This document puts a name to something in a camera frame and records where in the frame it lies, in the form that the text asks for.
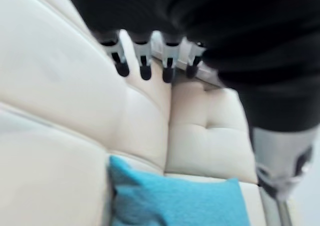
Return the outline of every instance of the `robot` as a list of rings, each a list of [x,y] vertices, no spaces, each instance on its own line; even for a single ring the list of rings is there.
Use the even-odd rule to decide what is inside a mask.
[[[237,90],[250,127],[259,184],[285,201],[308,171],[320,123],[320,0],[72,0],[117,72],[130,71],[119,40],[128,31],[144,80],[153,31],[163,37],[171,83],[183,37],[186,76],[203,61]]]

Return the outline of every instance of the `silver metal part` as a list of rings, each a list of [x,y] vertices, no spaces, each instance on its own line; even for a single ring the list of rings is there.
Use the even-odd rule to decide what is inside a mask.
[[[113,55],[114,53],[117,53],[120,59],[120,63],[125,63],[126,62],[126,56],[124,52],[124,48],[122,46],[121,40],[118,39],[118,41],[112,45],[112,46],[105,46],[103,45],[103,48],[106,52],[106,54],[114,60]]]
[[[199,45],[197,45],[195,43],[192,43],[191,49],[190,49],[190,53],[189,53],[189,56],[188,56],[187,64],[190,65],[190,66],[193,66],[195,58],[197,56],[200,57],[205,50],[206,49],[204,47],[201,47],[201,46],[199,46]]]
[[[257,175],[263,183],[275,190],[274,198],[285,201],[310,167],[311,147],[317,128],[300,132],[275,132],[253,129],[253,145]]]
[[[152,51],[151,51],[151,42],[147,42],[145,44],[138,44],[138,43],[133,43],[134,51],[135,51],[135,56],[139,62],[139,66],[144,65],[142,62],[142,57],[145,56],[146,58],[146,65],[145,66],[150,66],[151,65],[151,60],[152,60]]]
[[[163,51],[162,51],[162,65],[164,68],[172,68],[176,67],[178,62],[180,53],[180,44],[177,46],[168,46],[163,44]],[[168,59],[172,59],[172,63],[168,66]]]

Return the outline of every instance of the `blue pillow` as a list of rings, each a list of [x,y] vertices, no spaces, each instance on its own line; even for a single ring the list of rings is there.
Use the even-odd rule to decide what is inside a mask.
[[[111,156],[112,226],[249,226],[237,179],[192,182],[132,169]]]

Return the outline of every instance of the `black fingertip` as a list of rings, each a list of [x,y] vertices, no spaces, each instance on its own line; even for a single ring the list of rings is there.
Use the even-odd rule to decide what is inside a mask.
[[[127,62],[117,62],[115,64],[116,71],[122,77],[127,77],[130,74],[129,66]]]
[[[175,77],[175,69],[174,68],[164,68],[162,72],[162,79],[165,83],[169,84],[172,83]]]
[[[191,66],[191,65],[187,65],[186,70],[185,70],[185,75],[188,79],[193,79],[198,72],[198,66]]]
[[[143,80],[151,79],[151,67],[150,66],[140,66],[140,75]]]

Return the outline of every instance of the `cream leather sofa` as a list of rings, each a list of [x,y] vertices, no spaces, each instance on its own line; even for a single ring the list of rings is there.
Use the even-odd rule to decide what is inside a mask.
[[[0,15],[1,226],[108,225],[110,154],[166,177],[237,177],[251,224],[277,225],[234,91],[172,88],[157,62],[143,81],[125,32],[122,78],[69,0],[0,0]]]

